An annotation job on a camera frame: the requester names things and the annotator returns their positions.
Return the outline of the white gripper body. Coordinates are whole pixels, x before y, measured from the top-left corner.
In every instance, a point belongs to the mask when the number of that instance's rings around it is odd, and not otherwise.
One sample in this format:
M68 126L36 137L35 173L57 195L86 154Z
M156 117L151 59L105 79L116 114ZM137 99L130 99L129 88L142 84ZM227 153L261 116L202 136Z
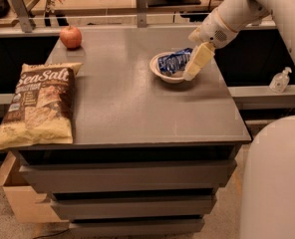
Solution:
M199 30L199 40L209 42L216 49L221 49L233 41L237 32L231 30L215 8L202 22Z

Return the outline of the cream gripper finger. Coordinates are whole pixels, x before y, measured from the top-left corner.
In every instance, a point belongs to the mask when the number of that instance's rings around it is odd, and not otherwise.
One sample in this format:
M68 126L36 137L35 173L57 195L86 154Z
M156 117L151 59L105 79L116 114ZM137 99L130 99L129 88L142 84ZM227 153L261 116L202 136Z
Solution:
M186 81L193 80L200 70L214 57L214 53L215 48L209 42L196 46L184 68L183 78Z
M189 35L188 35L188 39L192 42L200 42L200 29L196 28L195 30L193 30Z

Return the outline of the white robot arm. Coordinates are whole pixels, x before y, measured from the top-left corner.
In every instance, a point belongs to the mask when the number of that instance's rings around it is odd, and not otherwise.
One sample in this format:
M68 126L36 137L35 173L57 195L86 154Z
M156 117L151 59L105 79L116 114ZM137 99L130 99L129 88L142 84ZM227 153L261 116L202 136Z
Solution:
M295 0L223 0L189 35L200 47L183 77L192 80L215 49L266 16L272 17L295 65ZM295 116L270 123L250 144L239 239L295 239Z

